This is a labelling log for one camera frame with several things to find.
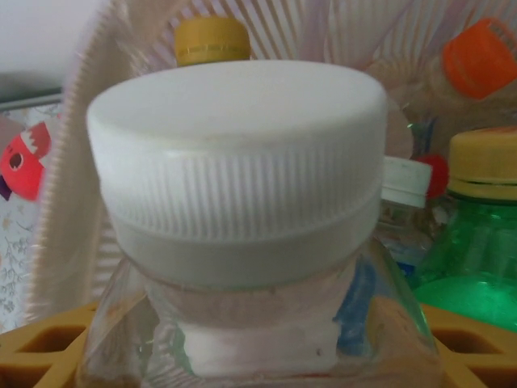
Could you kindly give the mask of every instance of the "red toy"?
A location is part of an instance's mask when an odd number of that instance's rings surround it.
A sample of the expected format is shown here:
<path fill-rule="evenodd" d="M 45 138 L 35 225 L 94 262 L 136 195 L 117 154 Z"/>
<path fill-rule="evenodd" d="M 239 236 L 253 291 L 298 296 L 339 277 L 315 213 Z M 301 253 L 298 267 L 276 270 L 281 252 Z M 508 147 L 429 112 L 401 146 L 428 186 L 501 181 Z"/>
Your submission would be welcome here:
<path fill-rule="evenodd" d="M 26 200 L 36 200 L 44 175 L 44 159 L 52 144 L 56 121 L 41 122 L 20 133 L 0 158 L 0 173 L 8 188 Z"/>

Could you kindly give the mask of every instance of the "yellow bottle cap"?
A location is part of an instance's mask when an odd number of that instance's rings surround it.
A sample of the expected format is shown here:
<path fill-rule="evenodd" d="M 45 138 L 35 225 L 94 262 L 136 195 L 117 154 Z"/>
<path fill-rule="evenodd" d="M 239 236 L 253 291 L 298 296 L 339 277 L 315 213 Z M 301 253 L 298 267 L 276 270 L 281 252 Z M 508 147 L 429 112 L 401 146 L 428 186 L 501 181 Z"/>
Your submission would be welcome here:
<path fill-rule="evenodd" d="M 250 59 L 250 37 L 236 19 L 219 16 L 185 20 L 174 31 L 178 66 Z"/>
<path fill-rule="evenodd" d="M 460 133 L 449 151 L 451 192 L 517 200 L 517 126 Z"/>

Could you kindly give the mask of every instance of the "plastic cap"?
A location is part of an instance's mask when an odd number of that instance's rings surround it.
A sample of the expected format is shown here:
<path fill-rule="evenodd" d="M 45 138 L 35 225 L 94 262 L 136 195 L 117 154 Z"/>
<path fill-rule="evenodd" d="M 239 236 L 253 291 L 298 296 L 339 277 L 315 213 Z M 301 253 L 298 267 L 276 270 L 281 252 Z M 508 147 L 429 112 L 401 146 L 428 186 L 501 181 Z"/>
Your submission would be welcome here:
<path fill-rule="evenodd" d="M 431 180 L 431 166 L 413 160 L 385 157 L 382 199 L 396 204 L 424 208 Z"/>
<path fill-rule="evenodd" d="M 443 71 L 463 95 L 484 99 L 517 79 L 517 40 L 504 23 L 483 19 L 443 49 Z"/>
<path fill-rule="evenodd" d="M 424 155 L 416 158 L 417 162 L 426 163 L 432 168 L 431 182 L 427 189 L 427 199 L 439 198 L 447 191 L 449 183 L 449 166 L 441 155 Z"/>
<path fill-rule="evenodd" d="M 517 200 L 517 127 L 455 135 L 449 150 L 449 190 L 464 196 Z"/>
<path fill-rule="evenodd" d="M 332 268 L 379 215 L 386 105 L 366 74 L 301 61 L 189 66 L 105 91 L 88 129 L 122 250 L 189 285 Z"/>
<path fill-rule="evenodd" d="M 200 17 L 182 22 L 174 30 L 178 66 L 250 59 L 250 37 L 236 19 Z"/>

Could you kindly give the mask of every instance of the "green plastic bottle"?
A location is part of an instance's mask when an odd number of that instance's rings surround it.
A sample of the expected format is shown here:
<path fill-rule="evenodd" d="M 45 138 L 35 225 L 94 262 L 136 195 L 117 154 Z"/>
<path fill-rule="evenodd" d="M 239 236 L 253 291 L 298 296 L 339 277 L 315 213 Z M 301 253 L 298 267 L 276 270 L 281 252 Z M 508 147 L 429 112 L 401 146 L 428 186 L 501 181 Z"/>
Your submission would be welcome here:
<path fill-rule="evenodd" d="M 410 278 L 417 299 L 517 332 L 517 127 L 451 141 L 457 211 Z"/>

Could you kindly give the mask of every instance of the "clear plastic bottle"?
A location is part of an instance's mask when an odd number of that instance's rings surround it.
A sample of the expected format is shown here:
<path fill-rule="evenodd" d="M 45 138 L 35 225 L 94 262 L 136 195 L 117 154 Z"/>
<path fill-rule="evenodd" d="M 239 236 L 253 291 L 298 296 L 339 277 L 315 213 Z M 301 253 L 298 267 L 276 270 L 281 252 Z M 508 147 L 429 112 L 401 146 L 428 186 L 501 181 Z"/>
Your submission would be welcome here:
<path fill-rule="evenodd" d="M 366 74 L 298 61 L 100 95 L 90 142 L 126 259 L 77 386 L 437 388 L 422 311 L 368 245 L 386 105 Z"/>
<path fill-rule="evenodd" d="M 428 235 L 431 240 L 443 232 L 454 213 L 454 200 L 447 195 L 449 166 L 440 155 L 427 154 L 415 159 L 431 166 L 431 181 L 426 194 L 426 208 L 418 212 L 417 229 Z"/>
<path fill-rule="evenodd" d="M 432 245 L 431 239 L 416 226 L 417 213 L 426 206 L 430 181 L 431 166 L 385 157 L 382 206 L 374 236 L 406 276 L 413 273 Z"/>
<path fill-rule="evenodd" d="M 409 121 L 395 100 L 388 98 L 385 155 L 409 159 L 413 154 L 413 143 Z"/>
<path fill-rule="evenodd" d="M 451 223 L 410 283 L 423 303 L 517 332 L 517 128 L 451 142 Z"/>
<path fill-rule="evenodd" d="M 517 39 L 496 19 L 482 19 L 449 41 L 432 58 L 423 84 L 409 93 L 405 112 L 410 121 L 444 113 L 517 104 Z"/>

